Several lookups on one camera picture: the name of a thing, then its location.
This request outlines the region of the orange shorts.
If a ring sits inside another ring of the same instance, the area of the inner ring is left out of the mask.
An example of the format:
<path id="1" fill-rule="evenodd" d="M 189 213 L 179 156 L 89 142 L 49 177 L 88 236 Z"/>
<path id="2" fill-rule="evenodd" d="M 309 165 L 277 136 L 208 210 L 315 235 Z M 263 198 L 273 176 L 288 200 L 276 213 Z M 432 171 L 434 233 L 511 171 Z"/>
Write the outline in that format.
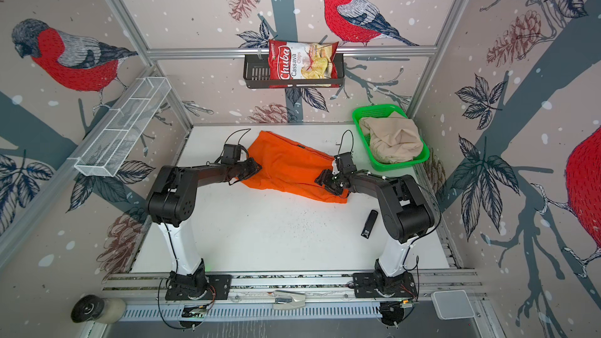
<path id="1" fill-rule="evenodd" d="M 334 158 L 271 131 L 261 131 L 248 149 L 261 170 L 243 184 L 251 189 L 273 189 L 323 203 L 346 204 L 349 192 L 340 196 L 316 183 L 325 170 L 333 170 Z"/>

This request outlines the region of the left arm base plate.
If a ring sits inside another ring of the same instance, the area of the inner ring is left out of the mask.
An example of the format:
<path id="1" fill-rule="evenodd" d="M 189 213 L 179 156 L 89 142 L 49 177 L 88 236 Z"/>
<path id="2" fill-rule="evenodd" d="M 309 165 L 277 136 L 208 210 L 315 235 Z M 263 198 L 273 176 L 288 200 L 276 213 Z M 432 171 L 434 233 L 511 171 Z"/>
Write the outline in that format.
<path id="1" fill-rule="evenodd" d="M 227 300 L 231 275 L 179 275 L 172 272 L 166 286 L 165 300 Z"/>

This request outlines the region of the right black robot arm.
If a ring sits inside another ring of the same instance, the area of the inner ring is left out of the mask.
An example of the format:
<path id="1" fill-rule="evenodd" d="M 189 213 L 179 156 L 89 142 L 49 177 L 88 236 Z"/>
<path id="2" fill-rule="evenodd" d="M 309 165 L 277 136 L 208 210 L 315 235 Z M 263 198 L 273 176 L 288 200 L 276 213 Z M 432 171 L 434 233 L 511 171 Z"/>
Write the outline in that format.
<path id="1" fill-rule="evenodd" d="M 426 236 L 435 226 L 432 209 L 411 175 L 388 178 L 371 172 L 342 172 L 324 170 L 316 184 L 335 196 L 344 192 L 366 194 L 378 200 L 388 241 L 377 259 L 374 278 L 378 291 L 389 294 L 401 284 L 412 245 Z"/>

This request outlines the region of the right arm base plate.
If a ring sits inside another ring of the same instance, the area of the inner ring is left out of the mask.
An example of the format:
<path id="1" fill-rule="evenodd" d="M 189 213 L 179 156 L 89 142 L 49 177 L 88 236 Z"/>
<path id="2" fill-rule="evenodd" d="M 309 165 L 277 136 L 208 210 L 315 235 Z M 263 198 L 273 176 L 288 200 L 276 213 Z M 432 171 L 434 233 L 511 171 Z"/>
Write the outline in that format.
<path id="1" fill-rule="evenodd" d="M 352 275 L 352 289 L 355 297 L 369 298 L 408 298 L 417 296 L 417 283 L 410 272 L 396 277 L 386 277 L 379 272 L 358 272 Z"/>

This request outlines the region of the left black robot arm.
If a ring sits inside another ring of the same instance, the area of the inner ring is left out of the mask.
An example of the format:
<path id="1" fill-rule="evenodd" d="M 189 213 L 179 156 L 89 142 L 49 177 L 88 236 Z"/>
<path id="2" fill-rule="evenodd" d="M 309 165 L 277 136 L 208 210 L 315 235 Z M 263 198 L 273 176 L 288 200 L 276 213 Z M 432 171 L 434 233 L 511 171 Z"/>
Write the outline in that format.
<path id="1" fill-rule="evenodd" d="M 208 278 L 196 248 L 191 226 L 197 189 L 212 184 L 247 180 L 261 170 L 252 158 L 196 167 L 164 166 L 147 197 L 146 211 L 163 233 L 172 259 L 170 285 L 202 294 Z"/>

